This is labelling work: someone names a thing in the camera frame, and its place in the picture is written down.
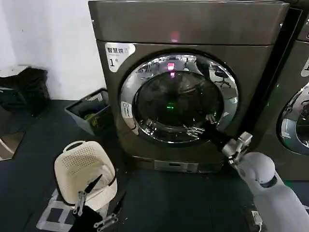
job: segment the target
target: washing machine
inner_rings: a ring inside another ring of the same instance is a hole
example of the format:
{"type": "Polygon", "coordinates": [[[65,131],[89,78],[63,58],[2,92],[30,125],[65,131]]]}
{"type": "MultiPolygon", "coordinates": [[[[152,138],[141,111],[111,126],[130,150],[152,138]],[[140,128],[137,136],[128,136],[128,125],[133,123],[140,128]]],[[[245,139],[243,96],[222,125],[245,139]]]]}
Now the washing machine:
{"type": "Polygon", "coordinates": [[[309,180],[309,15],[294,11],[294,33],[258,114],[253,144],[275,161],[283,179],[309,180]]]}
{"type": "Polygon", "coordinates": [[[217,172],[224,157],[186,133],[206,118],[239,126],[289,4],[280,1],[90,1],[123,150],[140,167],[217,172]]]}

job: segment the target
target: number 1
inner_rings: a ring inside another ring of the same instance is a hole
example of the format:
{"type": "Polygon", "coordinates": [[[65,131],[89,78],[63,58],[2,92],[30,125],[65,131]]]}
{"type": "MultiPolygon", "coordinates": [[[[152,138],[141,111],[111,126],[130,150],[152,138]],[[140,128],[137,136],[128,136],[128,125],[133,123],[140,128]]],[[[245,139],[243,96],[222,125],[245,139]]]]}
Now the number 1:
{"type": "Polygon", "coordinates": [[[111,67],[115,67],[114,63],[112,62],[112,59],[110,59],[110,61],[111,61],[111,67]]]}

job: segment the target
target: plastic basket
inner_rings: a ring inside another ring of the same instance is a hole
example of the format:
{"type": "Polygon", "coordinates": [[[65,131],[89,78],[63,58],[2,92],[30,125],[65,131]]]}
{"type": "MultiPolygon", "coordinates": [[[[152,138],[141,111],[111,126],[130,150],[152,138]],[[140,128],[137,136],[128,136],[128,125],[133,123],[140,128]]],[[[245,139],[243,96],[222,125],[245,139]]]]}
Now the plastic basket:
{"type": "Polygon", "coordinates": [[[80,128],[92,135],[103,131],[113,122],[108,93],[104,88],[69,105],[65,111],[71,115],[80,128]]]}
{"type": "Polygon", "coordinates": [[[114,166],[97,142],[76,141],[69,144],[55,160],[54,168],[59,192],[70,206],[76,203],[78,191],[85,190],[101,174],[101,179],[87,195],[85,204],[99,210],[117,193],[114,166]]]}

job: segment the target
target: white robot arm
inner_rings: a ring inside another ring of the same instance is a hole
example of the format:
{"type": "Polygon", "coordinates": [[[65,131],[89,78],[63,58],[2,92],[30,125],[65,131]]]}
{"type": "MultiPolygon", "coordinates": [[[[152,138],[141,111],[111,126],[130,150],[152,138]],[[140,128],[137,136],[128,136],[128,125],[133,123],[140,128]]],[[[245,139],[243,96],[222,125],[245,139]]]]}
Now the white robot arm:
{"type": "Polygon", "coordinates": [[[188,128],[187,133],[210,139],[228,157],[230,165],[247,183],[268,232],[309,232],[309,215],[279,177],[273,160],[259,152],[246,153],[252,135],[245,132],[236,141],[210,127],[188,128]]]}

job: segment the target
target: dark floor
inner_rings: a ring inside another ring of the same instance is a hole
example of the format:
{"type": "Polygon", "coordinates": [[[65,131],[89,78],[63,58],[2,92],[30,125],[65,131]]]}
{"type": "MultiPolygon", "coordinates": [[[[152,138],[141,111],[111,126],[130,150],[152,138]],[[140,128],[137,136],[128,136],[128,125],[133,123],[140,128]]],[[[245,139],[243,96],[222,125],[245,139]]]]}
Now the dark floor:
{"type": "MultiPolygon", "coordinates": [[[[89,135],[64,112],[68,104],[52,101],[36,119],[19,115],[0,123],[0,136],[26,131],[14,159],[0,162],[0,231],[40,231],[37,223],[56,188],[55,157],[73,141],[95,140],[118,170],[118,194],[110,208],[126,192],[120,222],[113,230],[249,232],[244,209],[252,198],[234,170],[226,167],[219,174],[203,175],[129,170],[112,127],[100,137],[89,135]]],[[[289,185],[304,204],[309,203],[309,183],[289,185]]],[[[57,222],[61,212],[52,210],[48,220],[57,222]]],[[[65,223],[73,223],[71,215],[65,223]]]]}

